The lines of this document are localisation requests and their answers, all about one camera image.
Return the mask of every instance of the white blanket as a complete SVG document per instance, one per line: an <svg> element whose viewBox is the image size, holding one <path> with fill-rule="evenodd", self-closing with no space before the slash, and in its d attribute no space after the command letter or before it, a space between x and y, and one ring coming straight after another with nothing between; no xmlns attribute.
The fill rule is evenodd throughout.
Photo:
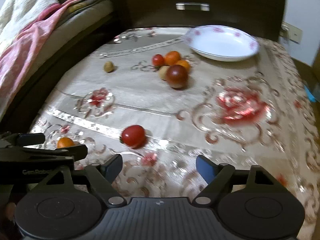
<svg viewBox="0 0 320 240"><path fill-rule="evenodd" d="M0 54L27 25L58 0L5 0L0 9Z"/></svg>

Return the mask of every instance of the pink blanket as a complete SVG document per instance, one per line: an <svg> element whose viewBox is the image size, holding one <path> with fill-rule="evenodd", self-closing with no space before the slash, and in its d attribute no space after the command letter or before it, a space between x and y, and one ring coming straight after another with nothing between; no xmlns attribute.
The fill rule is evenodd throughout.
<svg viewBox="0 0 320 240"><path fill-rule="evenodd" d="M49 18L39 19L25 28L0 55L0 120L59 18L76 1L66 1Z"/></svg>

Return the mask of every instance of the orange tomato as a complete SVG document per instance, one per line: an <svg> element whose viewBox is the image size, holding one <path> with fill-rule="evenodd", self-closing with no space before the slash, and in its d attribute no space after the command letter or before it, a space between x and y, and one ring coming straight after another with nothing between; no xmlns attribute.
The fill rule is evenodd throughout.
<svg viewBox="0 0 320 240"><path fill-rule="evenodd" d="M64 148L69 146L74 146L75 143L68 137L61 137L57 143L57 148Z"/></svg>
<svg viewBox="0 0 320 240"><path fill-rule="evenodd" d="M190 66L189 62L186 61L186 60L179 60L178 62L176 62L175 65L180 65L180 66L185 67L185 69L186 69L188 72L189 72L190 69L191 69L191 66Z"/></svg>
<svg viewBox="0 0 320 240"><path fill-rule="evenodd" d="M170 51L164 57L165 64L169 66L175 65L175 63L180 59L181 59L180 53L177 51Z"/></svg>

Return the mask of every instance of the white plate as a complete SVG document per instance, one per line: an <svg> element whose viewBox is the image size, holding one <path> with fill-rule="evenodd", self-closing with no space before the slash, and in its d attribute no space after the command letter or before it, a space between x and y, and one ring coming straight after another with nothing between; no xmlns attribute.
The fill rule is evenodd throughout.
<svg viewBox="0 0 320 240"><path fill-rule="evenodd" d="M249 34L221 25L205 25L184 35L188 46L201 56L219 61L240 61L259 51L259 43Z"/></svg>

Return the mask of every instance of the yellow-green fruit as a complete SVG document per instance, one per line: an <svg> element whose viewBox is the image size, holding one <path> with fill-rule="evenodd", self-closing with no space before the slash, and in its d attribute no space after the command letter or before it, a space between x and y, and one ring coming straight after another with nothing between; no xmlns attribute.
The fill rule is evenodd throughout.
<svg viewBox="0 0 320 240"><path fill-rule="evenodd" d="M114 69L115 69L115 66L113 65L113 63L111 61L107 61L105 64L104 64L104 71L105 72L112 72Z"/></svg>
<svg viewBox="0 0 320 240"><path fill-rule="evenodd" d="M159 74L159 77L162 79L162 80L165 80L165 74L167 73L167 70L170 66L162 66L159 71L158 71L158 74Z"/></svg>

